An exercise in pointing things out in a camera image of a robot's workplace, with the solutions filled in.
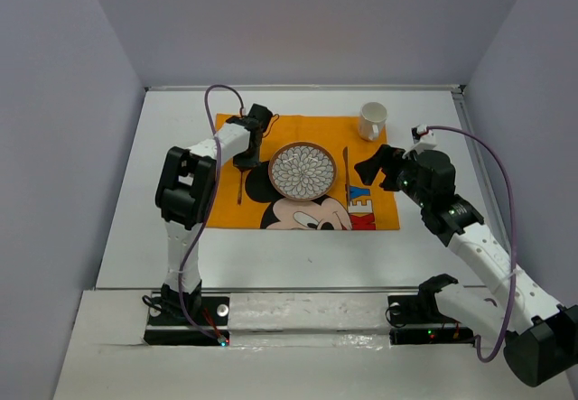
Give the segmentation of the copper knife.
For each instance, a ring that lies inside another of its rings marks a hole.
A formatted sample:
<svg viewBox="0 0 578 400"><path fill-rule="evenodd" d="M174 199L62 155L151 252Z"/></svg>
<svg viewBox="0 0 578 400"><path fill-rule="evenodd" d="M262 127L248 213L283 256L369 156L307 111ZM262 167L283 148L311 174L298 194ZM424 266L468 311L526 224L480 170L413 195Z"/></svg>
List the copper knife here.
<svg viewBox="0 0 578 400"><path fill-rule="evenodd" d="M344 162L345 173L345 192L346 192L346 207L349 210L350 206L350 168L349 168L349 148L345 146L342 150L342 158Z"/></svg>

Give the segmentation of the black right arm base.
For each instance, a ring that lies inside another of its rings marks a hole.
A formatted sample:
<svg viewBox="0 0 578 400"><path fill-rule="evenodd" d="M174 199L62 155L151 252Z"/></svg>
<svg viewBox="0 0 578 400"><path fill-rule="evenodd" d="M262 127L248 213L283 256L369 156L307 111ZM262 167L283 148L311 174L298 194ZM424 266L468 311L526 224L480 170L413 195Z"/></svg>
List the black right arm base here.
<svg viewBox="0 0 578 400"><path fill-rule="evenodd" d="M393 346L473 344L474 334L467 326L439 312L437 294L458 280L439 274L421 283L414 294L387 297L385 317Z"/></svg>

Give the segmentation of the orange cartoon cloth placemat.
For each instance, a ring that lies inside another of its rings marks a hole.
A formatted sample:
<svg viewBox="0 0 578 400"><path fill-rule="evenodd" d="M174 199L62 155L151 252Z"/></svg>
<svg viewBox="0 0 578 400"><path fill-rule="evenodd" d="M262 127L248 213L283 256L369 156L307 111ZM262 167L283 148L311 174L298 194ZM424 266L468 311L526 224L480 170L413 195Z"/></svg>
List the orange cartoon cloth placemat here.
<svg viewBox="0 0 578 400"><path fill-rule="evenodd" d="M244 172L243 200L237 204L240 171L226 163L221 171L217 198L210 213L211 228L306 230L398 230L400 222L394 195L377 183L362 184L353 166L369 158L387 140L362 140L353 116L278 116L261 146L261 164ZM337 166L336 182L329 192L310 201L289 200L271 184L268 164L280 148L310 142L324 147ZM342 150L349 148L350 206L346 207Z"/></svg>

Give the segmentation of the white ceramic mug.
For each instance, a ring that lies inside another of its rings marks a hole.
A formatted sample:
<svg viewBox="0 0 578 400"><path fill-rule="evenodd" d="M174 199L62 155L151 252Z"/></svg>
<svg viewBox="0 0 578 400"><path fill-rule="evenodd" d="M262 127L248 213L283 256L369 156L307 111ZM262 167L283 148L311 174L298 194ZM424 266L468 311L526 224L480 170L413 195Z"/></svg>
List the white ceramic mug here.
<svg viewBox="0 0 578 400"><path fill-rule="evenodd" d="M385 128L388 112L379 102L368 102L359 111L359 136L370 142L377 141Z"/></svg>

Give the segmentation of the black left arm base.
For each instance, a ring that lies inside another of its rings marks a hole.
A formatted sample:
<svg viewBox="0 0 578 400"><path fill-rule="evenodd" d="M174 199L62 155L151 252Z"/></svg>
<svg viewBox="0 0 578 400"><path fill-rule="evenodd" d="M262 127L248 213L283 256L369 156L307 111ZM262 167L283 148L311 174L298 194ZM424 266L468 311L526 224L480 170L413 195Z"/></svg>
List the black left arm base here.
<svg viewBox="0 0 578 400"><path fill-rule="evenodd" d="M159 292L141 297L147 307L143 341L150 346L227 347L230 343L228 295L205 295L193 324L177 305L163 303Z"/></svg>

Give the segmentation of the patterned ceramic plate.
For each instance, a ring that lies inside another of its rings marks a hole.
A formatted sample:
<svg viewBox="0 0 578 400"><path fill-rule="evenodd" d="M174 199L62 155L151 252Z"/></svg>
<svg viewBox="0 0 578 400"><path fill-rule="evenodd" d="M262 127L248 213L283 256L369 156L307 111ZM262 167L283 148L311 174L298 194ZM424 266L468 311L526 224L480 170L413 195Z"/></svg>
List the patterned ceramic plate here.
<svg viewBox="0 0 578 400"><path fill-rule="evenodd" d="M275 152L269 160L268 176L285 198L310 201L329 192L337 178L337 166L324 147L295 142Z"/></svg>

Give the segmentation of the copper fork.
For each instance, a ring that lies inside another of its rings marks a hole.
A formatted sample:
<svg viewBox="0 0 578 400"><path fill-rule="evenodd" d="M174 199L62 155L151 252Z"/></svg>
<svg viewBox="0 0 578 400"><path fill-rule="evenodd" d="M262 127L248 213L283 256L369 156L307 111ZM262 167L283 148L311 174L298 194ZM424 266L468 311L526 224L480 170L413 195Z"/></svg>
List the copper fork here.
<svg viewBox="0 0 578 400"><path fill-rule="evenodd" d="M238 183L238 195L237 204L240 206L243 200L243 185L244 185L244 172L239 173L239 183Z"/></svg>

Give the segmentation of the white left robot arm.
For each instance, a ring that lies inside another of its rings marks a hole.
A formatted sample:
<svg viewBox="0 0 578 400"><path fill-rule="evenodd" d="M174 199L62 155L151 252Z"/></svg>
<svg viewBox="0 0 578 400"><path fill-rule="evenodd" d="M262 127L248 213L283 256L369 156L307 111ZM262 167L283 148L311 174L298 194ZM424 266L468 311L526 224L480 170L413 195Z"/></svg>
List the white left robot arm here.
<svg viewBox="0 0 578 400"><path fill-rule="evenodd" d="M255 104L246 116L227 118L211 138L167 152L155 193L168 242L161 305L178 322L194 321L200 312L200 232L216 195L218 173L228 161L242 172L259 165L263 135L272 118L272 111Z"/></svg>

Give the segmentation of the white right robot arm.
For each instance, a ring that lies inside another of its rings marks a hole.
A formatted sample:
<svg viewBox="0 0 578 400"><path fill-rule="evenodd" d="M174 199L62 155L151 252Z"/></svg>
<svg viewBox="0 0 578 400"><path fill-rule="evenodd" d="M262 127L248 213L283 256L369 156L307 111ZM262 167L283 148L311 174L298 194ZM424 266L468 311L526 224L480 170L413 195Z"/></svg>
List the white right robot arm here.
<svg viewBox="0 0 578 400"><path fill-rule="evenodd" d="M493 237L481 214L455 190L455 168L436 150L406 152L388 144L354 167L365 185L384 175L385 191L401 191L421 210L425 227L458 256L491 293L475 303L455 282L419 294L417 313L468 326L475 341L495 344L510 370L536 387L577 363L577 308L543 290Z"/></svg>

